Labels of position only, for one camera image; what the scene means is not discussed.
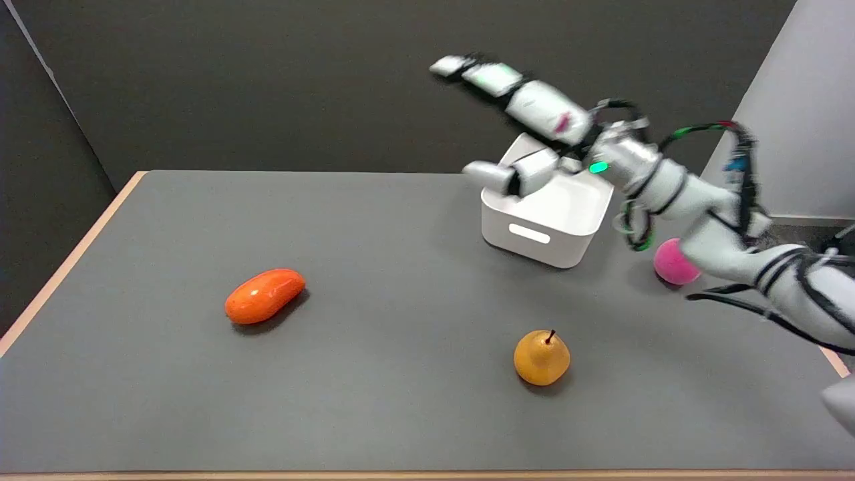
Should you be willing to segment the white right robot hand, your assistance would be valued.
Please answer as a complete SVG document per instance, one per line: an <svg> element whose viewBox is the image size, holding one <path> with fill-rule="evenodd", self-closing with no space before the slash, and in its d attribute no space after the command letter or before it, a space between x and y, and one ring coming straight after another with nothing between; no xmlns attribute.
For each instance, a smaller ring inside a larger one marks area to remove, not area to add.
<svg viewBox="0 0 855 481"><path fill-rule="evenodd" d="M462 169L471 182L495 194L522 198L543 189L563 156L592 146L599 136L592 113L554 86L501 61L482 55L446 55L431 64L430 73L474 89L546 146L546 154L529 154L508 165L473 161Z"/></svg>

